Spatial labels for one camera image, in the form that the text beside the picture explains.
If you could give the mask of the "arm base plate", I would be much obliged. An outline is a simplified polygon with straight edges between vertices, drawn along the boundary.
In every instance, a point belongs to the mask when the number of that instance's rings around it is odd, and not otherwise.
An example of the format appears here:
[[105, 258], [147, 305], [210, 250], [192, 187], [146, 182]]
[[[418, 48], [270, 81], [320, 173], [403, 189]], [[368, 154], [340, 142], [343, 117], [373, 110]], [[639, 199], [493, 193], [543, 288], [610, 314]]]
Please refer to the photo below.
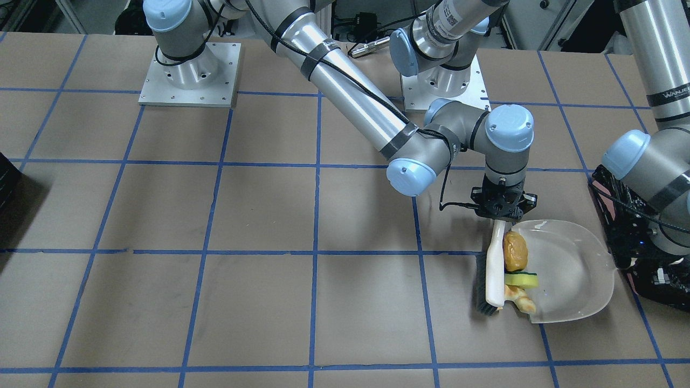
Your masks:
[[425, 113], [436, 99], [444, 98], [490, 111], [491, 103], [478, 57], [469, 68], [452, 71], [437, 67], [412, 77], [401, 76], [404, 111]]
[[233, 108], [242, 58], [240, 43], [208, 43], [199, 57], [176, 66], [153, 59], [140, 93], [144, 106]]

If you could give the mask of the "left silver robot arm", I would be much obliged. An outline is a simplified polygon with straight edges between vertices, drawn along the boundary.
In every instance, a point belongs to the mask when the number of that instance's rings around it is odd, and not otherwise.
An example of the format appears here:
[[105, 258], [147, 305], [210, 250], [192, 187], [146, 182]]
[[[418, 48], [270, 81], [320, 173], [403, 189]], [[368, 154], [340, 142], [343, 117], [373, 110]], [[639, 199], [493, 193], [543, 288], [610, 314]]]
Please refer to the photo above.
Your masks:
[[[481, 16], [502, 1], [443, 1], [399, 29], [390, 42], [398, 71], [414, 76], [468, 67], [466, 35]], [[671, 255], [688, 254], [688, 20], [680, 1], [613, 1], [657, 123], [649, 135], [631, 130], [602, 156], [602, 165], [657, 214], [652, 243]], [[523, 184], [534, 135], [533, 116], [519, 104], [490, 112], [453, 99], [434, 100], [422, 128], [404, 128], [390, 142], [387, 178], [405, 196], [424, 192], [466, 149], [485, 155], [485, 179], [476, 213], [483, 218], [519, 219], [525, 210]]]

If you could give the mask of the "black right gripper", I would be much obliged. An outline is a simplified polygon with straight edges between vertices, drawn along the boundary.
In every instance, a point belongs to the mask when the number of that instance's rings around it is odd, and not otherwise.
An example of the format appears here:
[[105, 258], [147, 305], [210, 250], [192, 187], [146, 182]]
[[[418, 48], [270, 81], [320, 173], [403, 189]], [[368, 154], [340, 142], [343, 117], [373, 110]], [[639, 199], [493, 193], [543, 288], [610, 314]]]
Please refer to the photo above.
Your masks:
[[471, 199], [476, 204], [476, 216], [503, 221], [520, 221], [537, 206], [538, 196], [524, 192], [521, 186], [473, 187]]

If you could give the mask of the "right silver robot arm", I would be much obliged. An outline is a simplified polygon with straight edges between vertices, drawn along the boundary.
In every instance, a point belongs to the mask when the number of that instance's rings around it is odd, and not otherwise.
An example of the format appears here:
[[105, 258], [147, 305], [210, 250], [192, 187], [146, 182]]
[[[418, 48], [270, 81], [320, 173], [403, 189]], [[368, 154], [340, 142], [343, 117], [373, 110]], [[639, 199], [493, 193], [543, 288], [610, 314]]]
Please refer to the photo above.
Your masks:
[[435, 99], [418, 126], [395, 108], [317, 24], [326, 1], [145, 1], [146, 24], [157, 39], [155, 60], [172, 68], [170, 83], [182, 67], [197, 71], [195, 83], [209, 81], [216, 65], [208, 39], [222, 20], [248, 18], [271, 51], [289, 59], [304, 78], [366, 137], [387, 160], [394, 189], [417, 197], [459, 153], [485, 157], [485, 175], [473, 188], [471, 203], [481, 218], [518, 221], [534, 209], [537, 196], [524, 190], [534, 120], [527, 108], [505, 104], [486, 110], [450, 99]]

